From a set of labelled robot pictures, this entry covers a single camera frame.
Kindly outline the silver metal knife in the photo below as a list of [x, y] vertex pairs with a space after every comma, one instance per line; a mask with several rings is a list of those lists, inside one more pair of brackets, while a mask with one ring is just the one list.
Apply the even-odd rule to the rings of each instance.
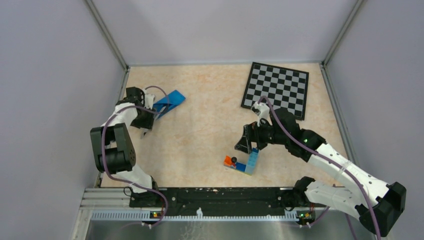
[[149, 129], [142, 128], [142, 129], [141, 129], [140, 138], [141, 138], [141, 139], [142, 139], [142, 138], [144, 138], [144, 137], [146, 136], [146, 134], [147, 134], [147, 133], [149, 133], [149, 132], [150, 132], [150, 130], [149, 130]]

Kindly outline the colourful toy brick assembly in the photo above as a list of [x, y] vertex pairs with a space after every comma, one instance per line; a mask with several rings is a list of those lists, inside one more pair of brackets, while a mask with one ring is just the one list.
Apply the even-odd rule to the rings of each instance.
[[223, 161], [223, 165], [251, 176], [256, 168], [259, 152], [259, 149], [253, 148], [246, 163], [238, 162], [236, 157], [230, 157], [227, 155]]

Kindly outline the blue cloth napkin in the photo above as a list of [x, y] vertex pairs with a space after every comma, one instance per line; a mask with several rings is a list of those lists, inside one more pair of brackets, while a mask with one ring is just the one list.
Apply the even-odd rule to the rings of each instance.
[[182, 93], [180, 93], [178, 90], [173, 90], [167, 96], [153, 104], [153, 108], [159, 112], [159, 114], [156, 115], [154, 119], [160, 119], [169, 111], [172, 111], [176, 107], [180, 106], [185, 100], [186, 97]]

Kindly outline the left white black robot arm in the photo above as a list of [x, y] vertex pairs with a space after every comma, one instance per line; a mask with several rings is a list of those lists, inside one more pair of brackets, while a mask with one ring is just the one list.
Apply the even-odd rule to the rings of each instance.
[[154, 178], [136, 164], [137, 154], [129, 129], [137, 128], [145, 135], [152, 130], [156, 96], [144, 88], [129, 87], [119, 100], [108, 120], [90, 130], [94, 162], [99, 172], [128, 184], [132, 193], [141, 195], [149, 207], [160, 202]]

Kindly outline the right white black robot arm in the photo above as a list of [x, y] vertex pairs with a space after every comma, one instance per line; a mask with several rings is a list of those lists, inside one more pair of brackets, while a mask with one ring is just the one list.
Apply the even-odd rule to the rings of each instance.
[[285, 108], [271, 109], [255, 102], [251, 110], [257, 120], [243, 127], [235, 149], [246, 154], [268, 145], [282, 145], [293, 156], [320, 168], [339, 187], [312, 177], [302, 177], [293, 187], [293, 200], [299, 206], [320, 204], [357, 219], [377, 237], [386, 237], [406, 204], [406, 188], [399, 182], [380, 180], [337, 152], [322, 136], [304, 129]]

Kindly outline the black white checkerboard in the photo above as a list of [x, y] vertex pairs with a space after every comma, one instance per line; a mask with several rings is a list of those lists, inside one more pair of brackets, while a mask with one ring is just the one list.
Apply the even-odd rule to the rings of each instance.
[[253, 62], [240, 106], [249, 109], [266, 96], [275, 110], [285, 108], [297, 120], [304, 120], [308, 83], [306, 71]]

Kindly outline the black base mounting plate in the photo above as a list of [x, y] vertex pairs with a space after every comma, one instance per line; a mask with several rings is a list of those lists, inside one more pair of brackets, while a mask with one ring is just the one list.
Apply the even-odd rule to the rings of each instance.
[[165, 216], [192, 216], [201, 210], [206, 217], [282, 216], [289, 210], [314, 204], [290, 187], [168, 187], [158, 193], [125, 195], [131, 208], [158, 208]]

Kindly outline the aluminium frame rail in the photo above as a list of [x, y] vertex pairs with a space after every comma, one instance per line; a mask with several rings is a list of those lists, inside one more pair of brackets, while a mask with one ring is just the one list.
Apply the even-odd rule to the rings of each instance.
[[73, 240], [373, 240], [375, 235], [341, 211], [313, 204], [279, 216], [166, 216], [132, 208], [126, 187], [84, 191]]

